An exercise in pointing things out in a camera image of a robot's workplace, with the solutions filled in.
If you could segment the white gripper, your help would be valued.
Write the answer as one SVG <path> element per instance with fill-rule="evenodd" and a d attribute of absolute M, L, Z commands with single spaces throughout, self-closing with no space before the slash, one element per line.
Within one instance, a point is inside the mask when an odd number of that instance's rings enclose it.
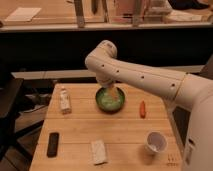
<path fill-rule="evenodd" d="M 107 88 L 108 94 L 114 100 L 117 100 L 119 98 L 119 93 L 117 88 L 115 86 L 112 86 L 115 83 L 113 79 L 105 77 L 105 76 L 97 76 L 96 80 L 103 88 Z"/>

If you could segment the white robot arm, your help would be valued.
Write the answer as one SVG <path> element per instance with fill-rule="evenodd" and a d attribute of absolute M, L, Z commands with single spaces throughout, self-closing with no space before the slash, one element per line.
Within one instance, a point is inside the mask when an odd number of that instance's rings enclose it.
<path fill-rule="evenodd" d="M 117 47 L 101 41 L 85 58 L 102 87 L 120 81 L 175 102 L 191 115 L 181 171 L 213 171 L 213 80 L 198 75 L 128 63 Z"/>

